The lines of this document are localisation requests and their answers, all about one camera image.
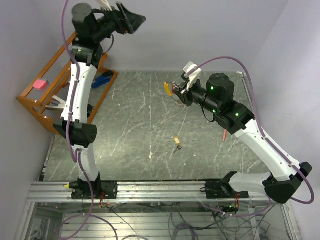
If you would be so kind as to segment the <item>blue stapler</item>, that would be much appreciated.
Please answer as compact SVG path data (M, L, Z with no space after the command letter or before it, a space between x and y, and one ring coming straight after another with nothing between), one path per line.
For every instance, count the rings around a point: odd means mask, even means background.
M96 77L93 82L91 87L93 89L97 89L107 83L109 83L113 77L114 73L111 70L105 71L102 73L100 76Z

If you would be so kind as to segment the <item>silver key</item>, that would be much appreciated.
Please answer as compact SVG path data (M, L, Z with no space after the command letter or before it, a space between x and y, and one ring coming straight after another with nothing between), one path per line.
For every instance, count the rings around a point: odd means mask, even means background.
M180 145L178 145L177 147L176 147L176 149L174 150L174 153L176 153L177 151L179 151L179 150L181 150L182 149L182 147L180 146Z

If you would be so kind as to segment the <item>white stapler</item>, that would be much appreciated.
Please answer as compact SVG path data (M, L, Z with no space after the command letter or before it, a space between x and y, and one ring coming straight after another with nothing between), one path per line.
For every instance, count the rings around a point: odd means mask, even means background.
M66 101L62 98L54 95L51 99L51 102L49 105L45 106L45 109L48 111L54 111L54 112L62 112L65 108Z

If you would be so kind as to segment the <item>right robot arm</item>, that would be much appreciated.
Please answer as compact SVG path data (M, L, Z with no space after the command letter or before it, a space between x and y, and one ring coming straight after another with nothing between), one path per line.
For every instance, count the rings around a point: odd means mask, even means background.
M243 141L268 167L268 172L260 174L228 173L219 181L224 197L255 192L267 195L278 204L285 204L312 171L308 162L300 163L293 159L273 140L263 136L255 115L244 104L234 100L235 85L224 73L212 74L205 87L201 86L199 79L194 83L185 79L181 84L165 84L165 90L188 107L196 104L202 111L211 112L213 122Z

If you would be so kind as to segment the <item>yellow tipped tool on rail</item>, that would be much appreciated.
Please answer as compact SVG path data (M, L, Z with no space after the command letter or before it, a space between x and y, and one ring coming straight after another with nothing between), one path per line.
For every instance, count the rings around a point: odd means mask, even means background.
M65 188L68 189L78 189L80 187L80 185L77 182L70 182L66 185L64 185Z

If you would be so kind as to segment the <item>orange wooden rack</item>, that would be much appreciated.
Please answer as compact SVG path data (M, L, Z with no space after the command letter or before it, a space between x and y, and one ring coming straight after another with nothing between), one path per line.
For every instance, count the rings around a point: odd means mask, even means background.
M67 64L62 64L63 69L59 72L59 74L54 78L52 83L48 83L48 86L45 86L43 90L39 90L40 98L34 99L29 98L28 96L31 94L32 90L37 89L34 87L34 84L37 80L44 77L45 74L53 67L54 63L59 59L59 57L66 51L64 45L60 47L60 49L56 52L56 54L49 60L49 62L45 65L45 67L40 71L40 73L36 76L36 78L28 85L28 87L21 93L16 99L30 112L35 119L50 133L60 135L55 128L53 127L54 118L44 115L46 110L46 106L51 103L53 97L57 96L57 94L64 88L66 88L69 83L68 80L71 78L71 62L69 61ZM97 73L103 74L107 71L112 71L113 75L110 79L110 82L105 85L106 88L101 94L100 99L98 100L97 104L93 108L93 112L88 117L87 123L91 124L94 117L96 116L100 106L102 105L104 99L106 98L109 90L111 89L113 83L115 82L118 72L115 70L110 70L103 67L103 63L108 58L108 54L106 52L102 53L102 57L100 59Z

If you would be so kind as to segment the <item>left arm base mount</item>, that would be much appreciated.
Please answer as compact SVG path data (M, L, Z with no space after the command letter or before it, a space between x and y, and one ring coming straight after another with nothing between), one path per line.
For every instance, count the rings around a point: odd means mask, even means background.
M73 200L89 200L92 198L89 183L78 180L78 189L72 189L71 198ZM118 184L115 181L91 181L94 199L115 200L118 194Z

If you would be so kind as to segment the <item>pink eraser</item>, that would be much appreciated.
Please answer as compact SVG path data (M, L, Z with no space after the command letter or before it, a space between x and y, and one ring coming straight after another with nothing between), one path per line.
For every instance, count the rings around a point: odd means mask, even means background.
M43 91L48 85L49 85L49 82L47 80L38 78L33 83L33 88L38 90L38 91Z

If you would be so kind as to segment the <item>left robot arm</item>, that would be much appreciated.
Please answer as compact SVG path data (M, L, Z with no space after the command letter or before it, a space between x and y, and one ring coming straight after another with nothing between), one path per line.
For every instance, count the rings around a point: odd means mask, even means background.
M72 10L75 39L64 43L70 57L70 85L60 119L53 127L66 139L73 162L78 166L77 181L68 185L73 198L96 199L102 193L100 172L97 168L93 143L97 126L88 123L88 103L92 83L103 57L101 42L121 35L134 34L146 17L129 11L122 2L111 6L101 1L100 9L88 3L78 3Z

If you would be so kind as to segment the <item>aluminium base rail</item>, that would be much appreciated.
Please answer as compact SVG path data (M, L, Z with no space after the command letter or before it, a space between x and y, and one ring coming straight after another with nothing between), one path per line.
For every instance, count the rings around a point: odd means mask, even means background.
M87 198L72 199L72 190L64 187L66 182L35 182L31 185L27 201L34 203L90 203ZM204 181L119 181L115 197L105 196L105 203L169 203L169 202L233 202L235 195L212 197L202 190Z

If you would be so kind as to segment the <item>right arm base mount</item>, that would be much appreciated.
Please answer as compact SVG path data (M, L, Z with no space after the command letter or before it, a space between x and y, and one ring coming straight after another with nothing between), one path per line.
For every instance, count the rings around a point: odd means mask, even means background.
M229 182L237 172L231 171L224 178L221 179L207 179L205 180L204 187L200 188L201 193L205 193L207 199L232 199L236 195L240 199L249 198L247 191L236 192L234 191Z

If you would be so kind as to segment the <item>yellow key tag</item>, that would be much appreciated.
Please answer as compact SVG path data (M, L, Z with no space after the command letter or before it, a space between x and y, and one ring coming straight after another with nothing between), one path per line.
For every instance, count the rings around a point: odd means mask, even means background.
M178 137L174 137L174 142L177 144L177 145L180 145L181 144L181 141L179 140Z

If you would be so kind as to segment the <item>large keyring with yellow handle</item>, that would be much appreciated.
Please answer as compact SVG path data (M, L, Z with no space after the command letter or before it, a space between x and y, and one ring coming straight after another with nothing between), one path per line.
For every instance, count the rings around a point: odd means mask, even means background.
M167 95L175 102L177 106L182 106L183 102L180 100L180 98L174 93L174 90L178 90L179 85L175 82L168 82L166 81L164 83L164 90L167 93Z

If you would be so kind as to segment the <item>orange pencil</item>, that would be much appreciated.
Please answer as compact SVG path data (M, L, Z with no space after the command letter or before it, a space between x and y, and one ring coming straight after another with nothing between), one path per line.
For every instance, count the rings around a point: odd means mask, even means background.
M223 138L222 138L223 142L226 141L226 138L227 138L227 130L224 129L224 131L223 131Z

